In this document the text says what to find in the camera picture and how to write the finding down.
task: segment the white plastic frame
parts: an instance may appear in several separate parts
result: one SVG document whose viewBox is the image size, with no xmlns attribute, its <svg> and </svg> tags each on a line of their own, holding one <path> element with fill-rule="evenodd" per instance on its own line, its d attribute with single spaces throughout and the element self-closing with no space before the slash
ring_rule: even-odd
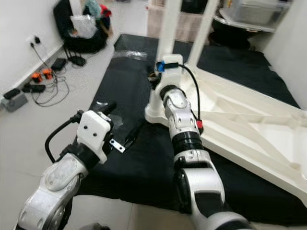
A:
<svg viewBox="0 0 307 230">
<path fill-rule="evenodd" d="M 267 95 L 197 68 L 219 0 L 208 0 L 198 35 L 186 65 L 201 93 L 204 146 L 254 174 L 294 194 L 307 207 L 307 114 Z M 157 61 L 173 52 L 181 0 L 168 0 Z M 180 87 L 197 110 L 193 81 Z M 156 102 L 156 121 L 164 125 L 164 109 Z"/>
</svg>

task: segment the white floor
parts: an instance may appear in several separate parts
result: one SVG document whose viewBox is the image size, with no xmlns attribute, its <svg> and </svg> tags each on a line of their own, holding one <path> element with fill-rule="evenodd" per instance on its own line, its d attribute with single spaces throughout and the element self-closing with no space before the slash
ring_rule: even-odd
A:
<svg viewBox="0 0 307 230">
<path fill-rule="evenodd" d="M 65 76 L 71 92 L 65 101 L 41 108 L 28 96 L 29 103 L 16 112 L 0 112 L 1 230 L 12 229 L 23 203 L 37 188 L 41 173 L 50 165 L 44 150 L 46 137 L 77 109 L 88 109 L 112 57 L 112 44 L 118 35 L 146 35 L 146 4 L 146 0 L 107 4 L 113 12 L 114 37 L 84 68 L 68 66 Z M 54 153 L 60 153 L 73 140 L 76 128 L 76 125 L 70 126 L 54 138 L 51 143 Z M 77 230 L 93 222 L 108 225 L 112 230 L 193 229 L 188 217 L 177 212 L 94 196 L 74 198 L 72 216 L 65 229 Z"/>
</svg>

